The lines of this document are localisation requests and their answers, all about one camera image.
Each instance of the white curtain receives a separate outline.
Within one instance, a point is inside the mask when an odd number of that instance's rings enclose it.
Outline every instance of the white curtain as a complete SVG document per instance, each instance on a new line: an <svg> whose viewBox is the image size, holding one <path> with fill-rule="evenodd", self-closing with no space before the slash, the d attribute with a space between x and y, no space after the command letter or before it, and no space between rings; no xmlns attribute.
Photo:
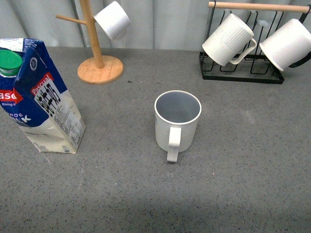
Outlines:
<svg viewBox="0 0 311 233"><path fill-rule="evenodd" d="M90 0L97 14L113 0ZM309 0L221 0L227 2L308 5ZM90 47L85 25L56 19L56 14L84 20L79 0L0 0L0 38L36 38L47 46ZM131 25L123 37L110 41L96 23L102 48L201 50L209 19L208 0L117 0ZM245 11L233 10L243 20ZM214 19L221 18L215 13ZM271 19L274 12L263 12ZM282 23L300 13L286 13ZM311 31L311 15L304 22Z"/></svg>

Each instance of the wooden rack handle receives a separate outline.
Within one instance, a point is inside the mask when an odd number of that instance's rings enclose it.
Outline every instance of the wooden rack handle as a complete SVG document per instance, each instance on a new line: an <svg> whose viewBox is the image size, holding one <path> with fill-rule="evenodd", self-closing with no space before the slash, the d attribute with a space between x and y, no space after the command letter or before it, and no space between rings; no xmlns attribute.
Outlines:
<svg viewBox="0 0 311 233"><path fill-rule="evenodd" d="M288 12L309 12L308 6L257 4L257 3L235 3L235 2L208 2L209 8L238 9L238 10L262 10L262 11L288 11Z"/></svg>
<svg viewBox="0 0 311 233"><path fill-rule="evenodd" d="M83 21L83 20L78 20L78 19L75 19L75 18L67 17L67 16L56 15L56 18L67 20L67 21L74 22L74 23L81 23L81 24L86 25L86 22Z"/></svg>

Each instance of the speckled countertop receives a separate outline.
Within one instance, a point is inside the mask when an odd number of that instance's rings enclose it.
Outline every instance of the speckled countertop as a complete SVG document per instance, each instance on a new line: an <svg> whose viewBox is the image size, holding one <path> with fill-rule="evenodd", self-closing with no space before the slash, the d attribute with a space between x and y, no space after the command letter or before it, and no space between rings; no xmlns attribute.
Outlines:
<svg viewBox="0 0 311 233"><path fill-rule="evenodd" d="M86 124L76 154L39 153L0 110L0 232L311 232L311 66L282 85L203 80L198 51L103 49L124 73L77 76L91 49L48 48ZM154 101L180 89L202 114L175 164Z"/></svg>

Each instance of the wooden pole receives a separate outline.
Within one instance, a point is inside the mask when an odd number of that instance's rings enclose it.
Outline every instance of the wooden pole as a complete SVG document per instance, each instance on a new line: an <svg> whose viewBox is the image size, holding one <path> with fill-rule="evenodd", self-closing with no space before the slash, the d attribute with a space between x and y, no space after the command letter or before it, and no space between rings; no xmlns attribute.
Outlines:
<svg viewBox="0 0 311 233"><path fill-rule="evenodd" d="M80 0L86 27L91 41L91 47L95 59L96 68L102 69L104 67L101 48L99 46L98 36L95 28L95 21L92 13L92 8L89 0Z"/></svg>
<svg viewBox="0 0 311 233"><path fill-rule="evenodd" d="M215 2L208 3L209 8L215 7ZM262 11L284 11L307 13L308 6L274 5L274 4L256 4L256 3L235 3L235 2L216 2L215 8L238 9L238 10L262 10Z"/></svg>

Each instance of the mug rim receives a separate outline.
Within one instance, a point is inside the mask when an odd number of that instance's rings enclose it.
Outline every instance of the mug rim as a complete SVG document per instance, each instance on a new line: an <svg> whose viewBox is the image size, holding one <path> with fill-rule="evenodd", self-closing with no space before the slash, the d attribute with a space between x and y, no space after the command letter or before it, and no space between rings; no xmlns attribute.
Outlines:
<svg viewBox="0 0 311 233"><path fill-rule="evenodd" d="M161 114L157 111L156 103L157 103L157 101L158 101L162 96L164 96L164 95L166 95L166 94L168 94L168 93L172 93L172 92L184 93L184 94L187 94L187 95L190 95L191 97L193 97L193 98L199 103L199 106L200 106L200 110L199 110L199 113L197 114L197 116L194 117L194 118L193 118L192 120L190 120L190 121L186 121L186 122L182 122L182 123L172 122L172 121L169 121L169 120L165 119L163 116L161 116ZM196 119L199 118L199 116L201 115L201 111L202 111L202 105L201 105L199 99L198 99L196 96L194 96L193 94L191 94L191 93L189 93L189 92L187 92L187 91L181 91L181 90L166 91L166 92L162 93L161 95L159 95L159 96L156 98L156 100L155 100L155 113L156 113L162 120L164 120L164 121L167 122L167 123L173 124L173 125L187 125L187 124L190 124L190 123L194 122Z"/></svg>

